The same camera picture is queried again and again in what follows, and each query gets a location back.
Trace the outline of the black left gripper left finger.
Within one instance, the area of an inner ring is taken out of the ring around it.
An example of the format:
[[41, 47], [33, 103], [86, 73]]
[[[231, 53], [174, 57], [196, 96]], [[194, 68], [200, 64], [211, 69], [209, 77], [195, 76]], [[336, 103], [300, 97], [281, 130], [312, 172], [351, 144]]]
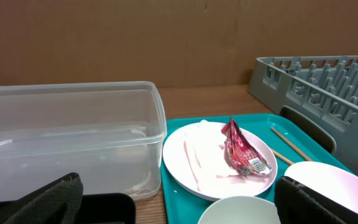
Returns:
[[0, 208], [0, 224], [74, 223], [83, 184], [72, 172]]

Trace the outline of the grey white bowl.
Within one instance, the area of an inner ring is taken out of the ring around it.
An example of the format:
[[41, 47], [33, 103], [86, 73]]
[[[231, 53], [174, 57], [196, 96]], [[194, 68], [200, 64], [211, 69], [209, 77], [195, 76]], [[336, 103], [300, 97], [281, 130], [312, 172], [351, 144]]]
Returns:
[[235, 196], [212, 203], [198, 224], [280, 224], [277, 208], [268, 200]]

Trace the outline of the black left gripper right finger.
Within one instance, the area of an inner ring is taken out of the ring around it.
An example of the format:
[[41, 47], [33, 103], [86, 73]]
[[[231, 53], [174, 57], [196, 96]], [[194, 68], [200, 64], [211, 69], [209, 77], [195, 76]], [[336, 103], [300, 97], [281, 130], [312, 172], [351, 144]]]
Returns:
[[274, 204], [281, 224], [358, 224], [358, 213], [287, 176], [275, 184]]

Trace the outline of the white napkin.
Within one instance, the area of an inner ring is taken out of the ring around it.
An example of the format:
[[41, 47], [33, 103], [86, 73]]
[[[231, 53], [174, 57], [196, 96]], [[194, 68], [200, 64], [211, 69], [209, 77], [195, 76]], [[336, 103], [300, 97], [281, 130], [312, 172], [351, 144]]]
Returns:
[[239, 175], [226, 161], [225, 140], [221, 128], [207, 120], [185, 133], [186, 156], [201, 192], [216, 188], [219, 179]]

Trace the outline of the grey dish rack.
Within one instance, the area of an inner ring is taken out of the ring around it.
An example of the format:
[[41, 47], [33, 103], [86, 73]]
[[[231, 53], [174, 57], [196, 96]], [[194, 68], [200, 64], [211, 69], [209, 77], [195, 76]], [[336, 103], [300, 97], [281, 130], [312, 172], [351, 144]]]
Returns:
[[259, 57], [249, 93], [274, 113], [289, 108], [308, 118], [358, 175], [358, 55]]

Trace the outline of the pink white bowl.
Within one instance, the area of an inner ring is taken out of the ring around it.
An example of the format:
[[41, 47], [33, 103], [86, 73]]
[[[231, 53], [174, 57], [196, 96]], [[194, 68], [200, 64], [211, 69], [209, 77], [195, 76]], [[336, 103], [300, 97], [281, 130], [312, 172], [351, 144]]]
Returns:
[[291, 165], [285, 176], [358, 214], [358, 176], [322, 162]]

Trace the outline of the large white plate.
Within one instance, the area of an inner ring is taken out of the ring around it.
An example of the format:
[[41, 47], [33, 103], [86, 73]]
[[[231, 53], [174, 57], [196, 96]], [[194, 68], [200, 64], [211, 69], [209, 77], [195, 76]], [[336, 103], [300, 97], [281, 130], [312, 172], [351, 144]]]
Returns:
[[242, 128], [244, 137], [272, 168], [266, 177], [244, 176], [229, 162], [226, 137], [221, 132], [224, 126], [224, 123], [202, 120], [175, 129], [163, 145], [165, 167], [184, 189], [210, 201], [266, 192], [278, 174], [272, 150], [261, 138]]

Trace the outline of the wooden chopstick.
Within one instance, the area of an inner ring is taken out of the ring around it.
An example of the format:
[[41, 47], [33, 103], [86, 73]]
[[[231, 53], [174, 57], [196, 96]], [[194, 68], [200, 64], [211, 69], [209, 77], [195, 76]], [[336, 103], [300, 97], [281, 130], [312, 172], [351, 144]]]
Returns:
[[281, 155], [277, 151], [275, 151], [273, 149], [271, 149], [271, 151], [274, 153], [276, 158], [279, 158], [281, 161], [283, 161], [284, 163], [288, 164], [289, 166], [294, 164], [294, 162], [292, 162], [291, 160], [287, 159], [285, 156]]
[[290, 140], [288, 140], [283, 134], [278, 132], [275, 128], [271, 127], [271, 130], [280, 137], [283, 141], [285, 141], [297, 154], [299, 154], [304, 160], [312, 161], [312, 159], [307, 156], [301, 149], [295, 146]]

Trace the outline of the red sauce packet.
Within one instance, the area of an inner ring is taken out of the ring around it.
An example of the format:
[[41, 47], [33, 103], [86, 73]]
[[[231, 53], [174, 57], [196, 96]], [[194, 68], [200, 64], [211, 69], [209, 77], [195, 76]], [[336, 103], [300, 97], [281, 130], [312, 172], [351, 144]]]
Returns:
[[244, 176], [257, 175], [259, 177], [268, 177], [272, 173], [273, 170], [268, 162], [242, 134], [232, 116], [221, 132], [226, 136], [224, 142], [226, 154], [238, 173]]

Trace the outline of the clear plastic bin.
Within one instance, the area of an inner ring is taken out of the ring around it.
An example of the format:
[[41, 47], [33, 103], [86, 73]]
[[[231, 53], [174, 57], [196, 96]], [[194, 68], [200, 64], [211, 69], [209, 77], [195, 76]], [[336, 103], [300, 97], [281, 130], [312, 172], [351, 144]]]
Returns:
[[86, 195], [152, 197], [166, 135], [152, 82], [0, 86], [0, 202], [71, 172]]

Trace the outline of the black plastic tray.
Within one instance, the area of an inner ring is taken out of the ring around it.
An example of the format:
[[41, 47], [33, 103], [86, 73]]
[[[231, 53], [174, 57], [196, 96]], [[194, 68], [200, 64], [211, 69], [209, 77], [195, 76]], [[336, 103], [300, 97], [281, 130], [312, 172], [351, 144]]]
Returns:
[[[19, 205], [18, 200], [0, 202], [0, 214], [10, 208], [17, 210]], [[135, 224], [135, 202], [130, 196], [122, 193], [84, 195], [73, 223]]]

